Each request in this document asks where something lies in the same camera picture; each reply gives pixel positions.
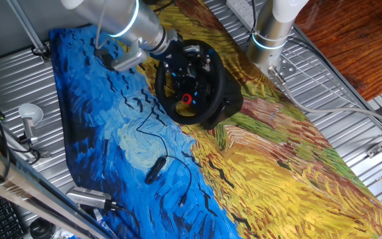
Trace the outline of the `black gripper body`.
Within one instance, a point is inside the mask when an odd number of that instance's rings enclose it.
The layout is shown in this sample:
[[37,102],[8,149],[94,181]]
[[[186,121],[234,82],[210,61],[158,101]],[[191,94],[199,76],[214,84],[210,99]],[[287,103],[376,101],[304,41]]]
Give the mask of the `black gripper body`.
[[167,38],[167,49],[161,54],[161,60],[176,60],[177,62],[187,62],[184,53],[184,41],[181,35],[172,35]]

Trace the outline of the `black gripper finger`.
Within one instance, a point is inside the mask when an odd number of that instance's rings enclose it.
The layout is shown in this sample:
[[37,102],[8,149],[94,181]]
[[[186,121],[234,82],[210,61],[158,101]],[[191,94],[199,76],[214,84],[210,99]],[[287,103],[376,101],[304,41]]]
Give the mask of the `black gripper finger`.
[[183,53],[184,53],[186,56],[198,56],[198,55],[200,55],[200,53],[201,53],[200,45],[198,45],[198,44],[190,44],[190,45],[186,45],[186,46],[183,48]]
[[211,59],[208,54],[202,57],[200,62],[201,62],[201,68],[203,70],[205,70],[206,72],[211,71],[211,66],[210,66]]

